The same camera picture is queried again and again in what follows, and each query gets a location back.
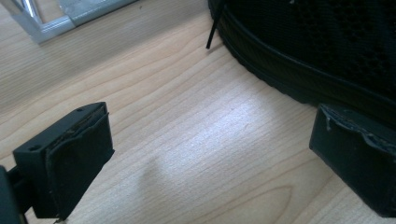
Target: black strap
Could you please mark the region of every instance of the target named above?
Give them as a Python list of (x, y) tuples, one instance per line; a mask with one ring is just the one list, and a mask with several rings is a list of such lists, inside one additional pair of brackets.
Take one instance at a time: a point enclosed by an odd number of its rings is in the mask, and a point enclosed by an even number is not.
[(210, 49), (210, 44), (212, 43), (213, 35), (215, 34), (216, 28), (218, 27), (218, 23), (221, 19), (221, 14), (225, 7), (225, 2), (226, 2), (226, 0), (219, 1), (219, 5), (215, 12), (215, 18), (214, 18), (214, 22), (212, 25), (212, 30), (210, 31), (209, 39), (207, 40), (207, 44), (206, 44), (207, 49)]

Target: wood grain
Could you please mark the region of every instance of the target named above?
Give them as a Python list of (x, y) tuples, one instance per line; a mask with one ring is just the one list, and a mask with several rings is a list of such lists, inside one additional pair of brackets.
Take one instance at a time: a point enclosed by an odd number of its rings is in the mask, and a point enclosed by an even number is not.
[(68, 223), (394, 223), (308, 149), (314, 107), (205, 49), (211, 23), (206, 0), (142, 0), (38, 46), (0, 7), (0, 163), (106, 101), (116, 153)]

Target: metal object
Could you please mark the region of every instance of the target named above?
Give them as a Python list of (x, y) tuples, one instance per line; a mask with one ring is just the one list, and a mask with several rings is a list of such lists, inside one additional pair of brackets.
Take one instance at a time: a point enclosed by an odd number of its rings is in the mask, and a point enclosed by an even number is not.
[(40, 44), (137, 0), (59, 0), (64, 16), (43, 23), (35, 0), (0, 0), (12, 18)]

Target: wooden floor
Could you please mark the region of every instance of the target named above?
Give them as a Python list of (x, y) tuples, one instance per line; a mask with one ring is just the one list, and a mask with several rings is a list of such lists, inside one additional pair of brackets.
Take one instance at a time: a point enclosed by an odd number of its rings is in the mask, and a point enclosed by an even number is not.
[(105, 101), (116, 153), (67, 223), (394, 223), (308, 148), (314, 107), (259, 81), (217, 35), (205, 49), (211, 24), (206, 0), (141, 0), (38, 46), (0, 6), (0, 164)]

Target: light wood surface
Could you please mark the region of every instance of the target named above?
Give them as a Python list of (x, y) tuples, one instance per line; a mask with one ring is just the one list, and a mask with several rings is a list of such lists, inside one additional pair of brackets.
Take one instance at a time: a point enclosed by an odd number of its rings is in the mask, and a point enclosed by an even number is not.
[(211, 24), (206, 0), (141, 0), (38, 46), (0, 7), (0, 164), (106, 101), (116, 153), (67, 223), (395, 223), (309, 150), (314, 107), (205, 49)]

